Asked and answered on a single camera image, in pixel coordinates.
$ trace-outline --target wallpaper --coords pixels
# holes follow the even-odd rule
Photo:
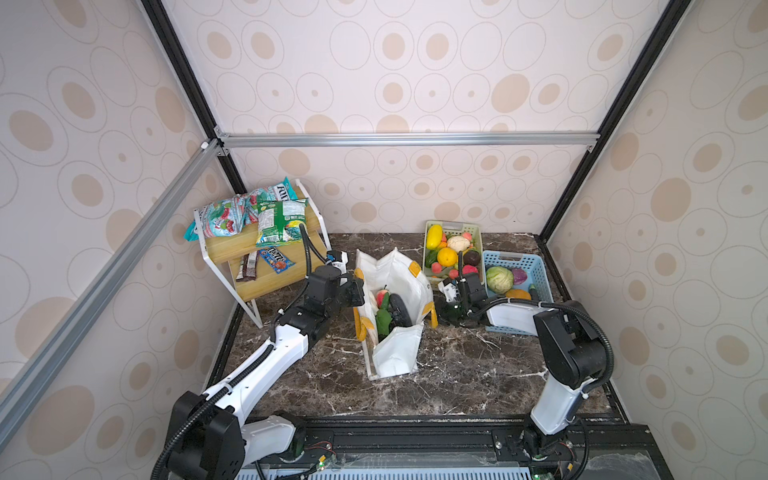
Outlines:
[[[0,387],[199,148],[181,95],[130,0],[0,6]]]
[[[0,3],[0,390],[199,148],[131,0]],[[233,301],[182,239],[212,164],[0,455],[0,478],[148,477]]]
[[[666,0],[166,0],[234,133],[594,130]]]
[[[684,19],[550,242],[678,480],[768,471],[768,2]]]
[[[233,149],[249,188],[300,177],[335,233],[424,231],[427,220],[484,232],[540,232],[584,145]]]
[[[0,455],[3,480],[149,478],[170,410],[200,392],[234,300],[184,239],[203,176]]]

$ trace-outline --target marble tabletop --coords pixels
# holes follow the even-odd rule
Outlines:
[[[358,249],[380,258],[397,247],[422,262],[421,233],[335,233],[330,240],[333,248],[349,253],[350,268]],[[482,242],[486,250],[539,254],[530,235],[483,233]],[[262,319],[271,321],[300,285],[259,298]],[[551,289],[555,301],[562,300],[554,284]],[[512,415],[530,412],[544,388],[546,368],[535,337],[443,325],[424,329],[418,372],[372,382],[355,339],[351,309],[345,310],[328,335],[277,380],[259,401],[254,416],[278,410],[304,416]],[[226,374],[261,345],[267,330],[243,318]],[[601,389],[581,407],[589,413],[610,410]]]

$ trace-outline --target wooden shelf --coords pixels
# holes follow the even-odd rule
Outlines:
[[[296,188],[296,185],[293,186],[293,189],[296,191],[296,195],[298,196],[299,199],[304,198],[304,195],[301,193],[301,189]],[[309,205],[309,202],[307,202],[307,205],[306,205],[305,216],[306,216],[306,231],[308,233],[316,232],[320,230],[320,220],[318,220],[317,215],[315,215],[315,211],[312,210],[312,207]],[[216,265],[218,265],[220,263],[228,262],[230,260],[237,260],[238,262],[240,262],[240,258],[242,258],[243,255],[253,252],[254,245],[256,245],[256,241],[258,239],[259,239],[259,225],[257,223],[252,223],[251,225],[246,225],[239,234],[234,235],[232,237],[207,238],[205,239],[205,246],[206,246],[206,249],[208,250],[208,256],[210,257],[210,259]],[[315,242],[315,246],[317,247],[318,250],[320,249],[321,245],[323,245],[323,242]],[[301,248],[301,257],[302,259],[304,257],[303,247]],[[296,262],[296,260],[293,259],[292,257],[288,256],[288,258]]]
[[[320,236],[315,230],[310,233],[310,240],[314,243],[315,248],[321,255],[326,254],[326,246],[320,239]],[[235,282],[235,290],[237,294],[242,297],[243,301],[248,302],[254,298],[267,295],[284,286],[288,286],[291,283],[298,282],[304,279],[306,275],[306,257],[304,256],[304,244],[302,242],[291,243],[283,247],[277,247],[277,249],[296,265],[293,265],[288,270],[282,273],[275,273],[275,270],[265,261],[263,258],[259,258],[256,263],[256,279],[250,282]],[[240,269],[240,259],[246,253],[256,250],[253,244],[250,249],[245,253],[242,253],[238,258],[229,261],[230,272],[232,278],[237,276],[237,272]],[[312,270],[314,271],[318,266],[323,265],[317,256],[312,254]]]

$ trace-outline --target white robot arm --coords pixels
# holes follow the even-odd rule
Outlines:
[[[330,320],[346,306],[362,305],[362,280],[346,271],[346,254],[329,251],[326,265],[309,273],[306,286],[273,322],[270,338],[242,365],[202,395],[186,392],[174,405],[166,449],[153,480],[171,470],[182,478],[229,480],[242,465],[282,453],[286,460],[302,453],[297,419],[272,415],[246,424],[253,408],[277,379],[322,338]],[[476,273],[460,276],[458,288],[443,286],[469,318],[536,335],[549,369],[544,391],[520,438],[531,458],[546,456],[590,390],[610,377],[610,344],[578,302],[526,303],[486,298]]]
[[[346,253],[330,250],[322,258],[303,234],[307,265],[310,249],[325,265],[314,272],[308,267],[303,289],[279,311],[270,338],[253,355],[201,395],[186,392],[176,401],[152,480],[168,471],[190,480],[231,480],[244,464],[267,455],[285,452],[291,459],[301,454],[297,419],[281,414],[246,424],[248,415],[275,381],[326,335],[342,308],[363,304],[362,280],[345,273]]]

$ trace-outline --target snack bag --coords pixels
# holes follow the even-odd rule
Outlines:
[[[245,224],[250,225],[251,223],[256,223],[258,221],[259,212],[257,205],[262,202],[298,199],[296,192],[293,191],[293,187],[291,187],[290,182],[288,181],[288,177],[285,177],[285,180],[272,187],[257,188],[248,195],[245,207]]]
[[[203,236],[206,238],[232,237],[240,233],[243,229],[245,202],[245,197],[235,195],[232,198],[213,202],[200,209],[200,219],[203,221]]]
[[[301,241],[302,223],[306,227],[306,199],[258,204],[259,240],[257,247],[277,247]]]
[[[276,247],[267,247],[259,250],[259,255],[275,270],[275,273],[282,273],[290,267],[296,265],[290,258],[283,255]]]

